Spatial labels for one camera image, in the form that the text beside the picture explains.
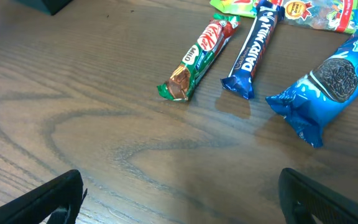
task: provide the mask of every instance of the snack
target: snack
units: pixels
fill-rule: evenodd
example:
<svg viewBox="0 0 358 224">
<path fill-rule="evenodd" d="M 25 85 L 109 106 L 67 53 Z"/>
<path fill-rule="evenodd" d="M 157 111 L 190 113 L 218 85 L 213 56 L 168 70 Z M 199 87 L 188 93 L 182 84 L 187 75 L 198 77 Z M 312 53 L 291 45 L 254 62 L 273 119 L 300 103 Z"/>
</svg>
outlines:
<svg viewBox="0 0 358 224">
<path fill-rule="evenodd" d="M 353 34 L 358 29 L 358 0 L 270 0 L 285 8 L 284 23 Z M 211 0 L 222 12 L 255 17 L 259 0 Z"/>
<path fill-rule="evenodd" d="M 157 86 L 160 96 L 168 100 L 187 101 L 208 67 L 237 30 L 239 21 L 239 16 L 215 14 L 171 77 Z"/>
<path fill-rule="evenodd" d="M 314 147 L 323 128 L 358 96 L 358 30 L 316 69 L 279 95 L 266 97 L 296 133 Z"/>
<path fill-rule="evenodd" d="M 234 62 L 227 78 L 223 78 L 222 85 L 225 89 L 240 94 L 245 99 L 254 97 L 252 79 L 262 59 L 262 54 L 267 48 L 270 37 L 278 22 L 284 17 L 284 8 L 273 5 L 267 0 L 262 0 L 258 7 L 258 13 L 249 34 Z"/>
</svg>

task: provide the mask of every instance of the green candy bag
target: green candy bag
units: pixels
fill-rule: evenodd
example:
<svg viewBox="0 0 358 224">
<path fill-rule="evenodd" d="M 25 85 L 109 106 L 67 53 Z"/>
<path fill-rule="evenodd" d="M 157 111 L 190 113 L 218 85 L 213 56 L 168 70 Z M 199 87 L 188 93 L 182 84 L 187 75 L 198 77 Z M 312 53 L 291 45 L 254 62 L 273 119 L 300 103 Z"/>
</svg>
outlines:
<svg viewBox="0 0 358 224">
<path fill-rule="evenodd" d="M 157 86 L 160 96 L 168 100 L 187 101 L 209 66 L 237 30 L 239 22 L 239 16 L 215 14 L 171 77 L 164 84 Z"/>
<path fill-rule="evenodd" d="M 284 23 L 353 34 L 358 29 L 358 0 L 270 0 L 285 8 Z M 222 12 L 255 17 L 259 0 L 211 0 Z"/>
</svg>

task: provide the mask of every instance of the blue oreo wrapper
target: blue oreo wrapper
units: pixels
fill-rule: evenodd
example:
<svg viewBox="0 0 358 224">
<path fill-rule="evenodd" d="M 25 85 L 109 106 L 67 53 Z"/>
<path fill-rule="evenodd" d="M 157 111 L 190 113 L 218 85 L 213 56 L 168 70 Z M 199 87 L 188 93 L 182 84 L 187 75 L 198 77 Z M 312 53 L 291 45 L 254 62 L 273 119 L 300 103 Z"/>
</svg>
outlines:
<svg viewBox="0 0 358 224">
<path fill-rule="evenodd" d="M 313 147 L 323 128 L 358 96 L 358 30 L 319 67 L 267 103 Z"/>
<path fill-rule="evenodd" d="M 227 78 L 223 78 L 222 85 L 245 99 L 254 97 L 252 79 L 257 65 L 267 48 L 269 39 L 277 24 L 284 18 L 284 8 L 262 0 L 257 6 L 257 16 L 249 31 L 246 41 L 237 56 L 236 62 Z"/>
</svg>

